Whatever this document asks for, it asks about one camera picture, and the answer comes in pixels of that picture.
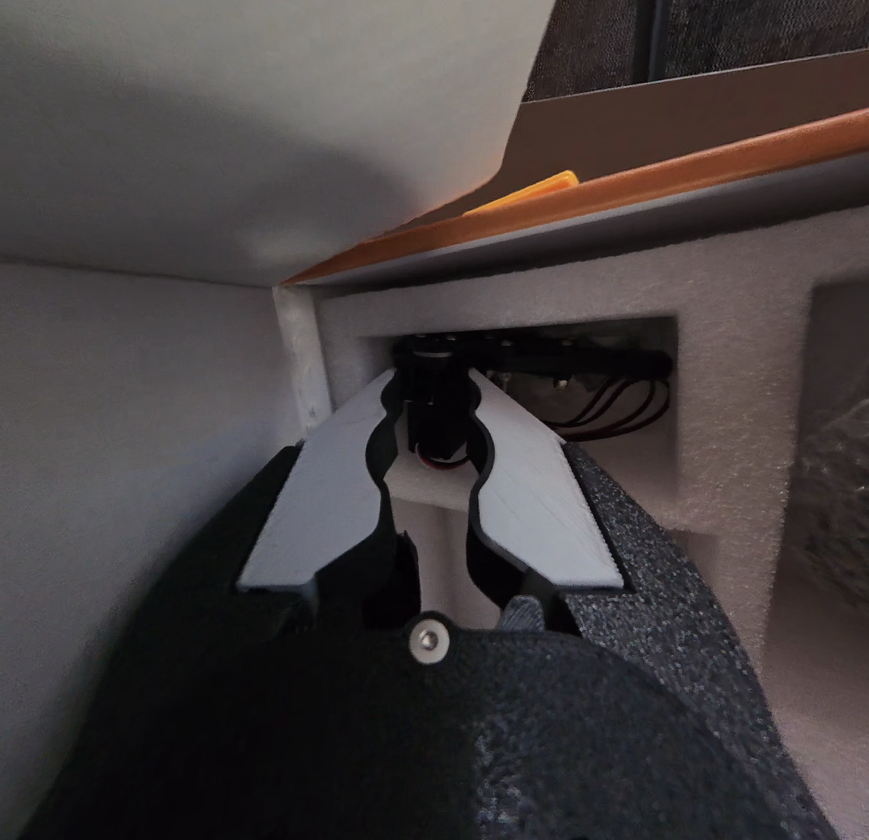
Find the black toy claw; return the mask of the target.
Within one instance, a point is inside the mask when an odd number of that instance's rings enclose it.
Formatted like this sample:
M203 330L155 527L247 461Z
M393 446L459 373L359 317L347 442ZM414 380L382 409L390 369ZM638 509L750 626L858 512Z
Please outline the black toy claw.
M425 464L452 470L467 450L474 368L504 393L516 374L548 380L557 391L591 384L575 415L543 423L570 442L613 439L661 419L671 405L675 361L665 351L605 346L587 337L555 338L528 329L407 335L393 351L407 402L407 445ZM466 453L459 457L460 450Z

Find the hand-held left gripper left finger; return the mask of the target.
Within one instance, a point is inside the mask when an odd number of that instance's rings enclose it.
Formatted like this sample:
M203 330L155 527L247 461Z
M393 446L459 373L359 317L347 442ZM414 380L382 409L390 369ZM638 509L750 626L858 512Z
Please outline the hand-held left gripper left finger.
M315 577L393 528L385 477L396 461L401 383L388 368L301 446L236 588L310 591Z

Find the white foam insert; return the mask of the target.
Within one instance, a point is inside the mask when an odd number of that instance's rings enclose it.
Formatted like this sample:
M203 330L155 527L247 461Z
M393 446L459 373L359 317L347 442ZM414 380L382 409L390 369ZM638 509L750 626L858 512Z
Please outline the white foam insert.
M694 538L816 797L847 838L867 838L867 614L779 563L798 433L812 292L856 327L867 218L853 209L772 228L437 284L275 288L303 431L386 366L386 338L472 330L677 322L676 429L664 465L593 457L669 529Z

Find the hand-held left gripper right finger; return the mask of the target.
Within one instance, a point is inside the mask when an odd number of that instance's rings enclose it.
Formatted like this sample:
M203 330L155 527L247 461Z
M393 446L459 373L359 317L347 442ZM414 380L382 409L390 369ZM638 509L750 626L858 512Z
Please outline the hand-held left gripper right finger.
M559 435L478 370L469 369L468 379L475 537L520 573L535 572L554 587L622 589Z

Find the orange white cardboard box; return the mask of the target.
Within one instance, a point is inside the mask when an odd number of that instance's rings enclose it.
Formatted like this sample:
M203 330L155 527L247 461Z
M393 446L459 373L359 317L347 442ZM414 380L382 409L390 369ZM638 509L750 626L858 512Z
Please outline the orange white cardboard box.
M2 0L2 838L136 607L307 436L273 289L513 189L522 104L640 84L640 0ZM675 0L662 79L867 50L866 0ZM772 228L582 242L537 270Z

